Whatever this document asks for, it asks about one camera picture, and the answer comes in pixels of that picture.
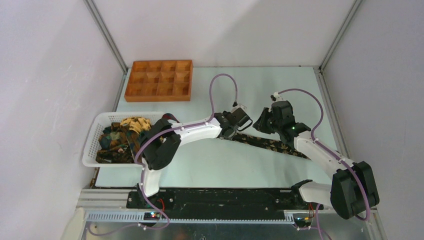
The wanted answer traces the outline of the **black gold floral tie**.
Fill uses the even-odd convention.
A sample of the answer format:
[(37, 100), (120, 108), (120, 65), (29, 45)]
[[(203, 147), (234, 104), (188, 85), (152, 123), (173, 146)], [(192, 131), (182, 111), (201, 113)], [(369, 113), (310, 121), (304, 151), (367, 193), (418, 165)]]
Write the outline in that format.
[(252, 136), (244, 133), (236, 133), (231, 141), (247, 144), (256, 148), (266, 149), (272, 152), (277, 152), (285, 155), (295, 156), (309, 160), (303, 153), (297, 150), (291, 150), (288, 145), (280, 140), (268, 139), (263, 137)]

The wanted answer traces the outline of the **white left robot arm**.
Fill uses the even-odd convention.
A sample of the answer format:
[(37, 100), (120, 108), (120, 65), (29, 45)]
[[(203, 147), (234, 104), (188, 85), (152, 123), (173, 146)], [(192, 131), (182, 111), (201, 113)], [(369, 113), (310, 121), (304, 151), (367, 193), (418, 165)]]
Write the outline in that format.
[(158, 120), (141, 135), (140, 148), (133, 157), (134, 162), (142, 166), (138, 201), (145, 208), (156, 206), (163, 169), (171, 163), (179, 147), (204, 139), (231, 140), (236, 133), (252, 124), (253, 120), (240, 106), (193, 122), (171, 123), (165, 118)]

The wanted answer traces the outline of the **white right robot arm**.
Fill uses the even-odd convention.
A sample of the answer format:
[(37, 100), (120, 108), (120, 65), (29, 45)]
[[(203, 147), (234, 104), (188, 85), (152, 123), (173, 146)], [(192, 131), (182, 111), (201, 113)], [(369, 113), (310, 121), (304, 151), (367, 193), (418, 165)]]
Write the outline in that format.
[(277, 134), (290, 150), (298, 151), (317, 164), (331, 184), (303, 180), (292, 186), (291, 204), (304, 209), (310, 203), (331, 207), (343, 219), (369, 214), (380, 203), (373, 170), (365, 161), (355, 162), (321, 143), (310, 127), (297, 122), (289, 101), (275, 101), (265, 107), (253, 128)]

